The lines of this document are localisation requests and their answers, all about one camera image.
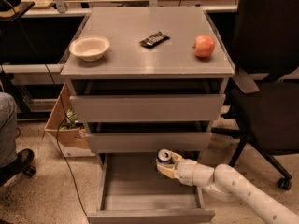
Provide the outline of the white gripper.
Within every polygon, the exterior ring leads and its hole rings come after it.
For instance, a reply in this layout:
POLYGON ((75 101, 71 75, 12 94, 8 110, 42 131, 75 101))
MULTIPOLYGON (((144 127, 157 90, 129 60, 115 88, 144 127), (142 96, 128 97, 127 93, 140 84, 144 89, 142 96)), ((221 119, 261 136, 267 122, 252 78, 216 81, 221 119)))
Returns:
POLYGON ((190 159, 183 160, 183 157, 175 152, 170 152, 170 154, 172 164, 158 163, 157 170, 171 179, 177 179, 184 185, 192 186, 193 173, 198 162, 190 159))

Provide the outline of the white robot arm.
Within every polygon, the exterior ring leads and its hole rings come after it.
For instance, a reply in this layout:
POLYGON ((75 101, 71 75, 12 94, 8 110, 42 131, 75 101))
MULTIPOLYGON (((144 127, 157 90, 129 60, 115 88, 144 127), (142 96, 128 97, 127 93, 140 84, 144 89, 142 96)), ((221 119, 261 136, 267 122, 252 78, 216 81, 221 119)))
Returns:
POLYGON ((161 149, 156 158, 157 170, 187 186, 203 189, 210 196, 230 202, 235 197, 249 206, 265 224, 299 224, 299 216, 256 188, 235 168, 220 164, 216 168, 184 159, 161 149))

